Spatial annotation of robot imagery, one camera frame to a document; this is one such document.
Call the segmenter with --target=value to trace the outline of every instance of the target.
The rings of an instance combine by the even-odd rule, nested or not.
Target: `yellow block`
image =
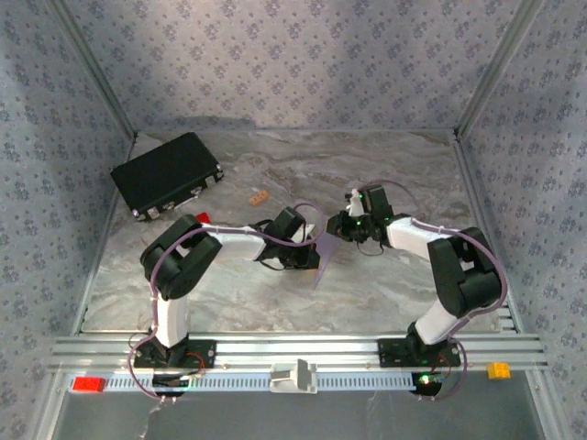
[[[488,364],[487,374],[489,375],[489,379],[510,379],[512,377],[509,366],[504,362],[492,362]]]

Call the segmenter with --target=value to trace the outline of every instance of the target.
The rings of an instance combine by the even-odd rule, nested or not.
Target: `black mounting plate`
[[[206,369],[214,367],[216,358],[215,340],[187,339],[183,344],[186,345],[185,353],[197,353],[200,355]],[[133,365],[136,369],[166,369],[170,367],[167,359],[163,357],[154,340],[146,342],[138,348]],[[200,359],[197,356],[181,356],[177,364],[173,367],[175,369],[199,369]]]
[[[451,367],[460,366],[459,349],[456,344],[446,341],[431,346],[426,353],[420,353],[414,357],[408,348],[405,339],[389,338],[378,339],[379,366],[383,369],[392,367],[433,368],[435,365],[442,367],[438,357],[444,356]]]

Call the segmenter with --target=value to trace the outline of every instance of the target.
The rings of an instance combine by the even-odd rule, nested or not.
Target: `gray marble surface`
[[[138,137],[133,157],[181,133]],[[274,218],[287,205],[319,204],[327,215],[344,209],[344,193],[358,183],[394,179],[409,187],[386,188],[396,213],[444,226],[469,226],[471,213],[447,136],[408,132],[225,132],[201,139],[223,164],[226,177],[181,208],[151,223],[135,221],[118,200],[104,255],[95,276],[83,330],[144,330],[150,324],[149,287],[138,258],[181,215],[209,213],[212,223],[242,226]],[[249,205],[266,189],[269,201]],[[304,211],[310,222],[317,217]],[[365,246],[373,252],[377,247]],[[436,298],[429,265],[388,249],[365,257],[341,243],[314,290],[315,272],[274,272],[248,261],[214,262],[189,297],[195,332],[404,331]],[[495,314],[467,332],[498,327]]]

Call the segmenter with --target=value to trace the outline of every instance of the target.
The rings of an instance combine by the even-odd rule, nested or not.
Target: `patterned wallpaper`
[[[67,335],[125,139],[44,3],[0,2],[0,438],[24,435]]]
[[[138,131],[454,127],[518,0],[66,0]]]
[[[472,129],[527,331],[587,438],[587,5],[548,1]]]

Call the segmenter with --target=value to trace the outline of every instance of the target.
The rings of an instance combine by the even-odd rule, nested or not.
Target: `red block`
[[[208,216],[208,213],[198,214],[195,219],[200,223],[208,223],[210,225],[210,217]]]
[[[102,392],[106,385],[104,378],[78,377],[73,382],[72,390],[78,392]]]

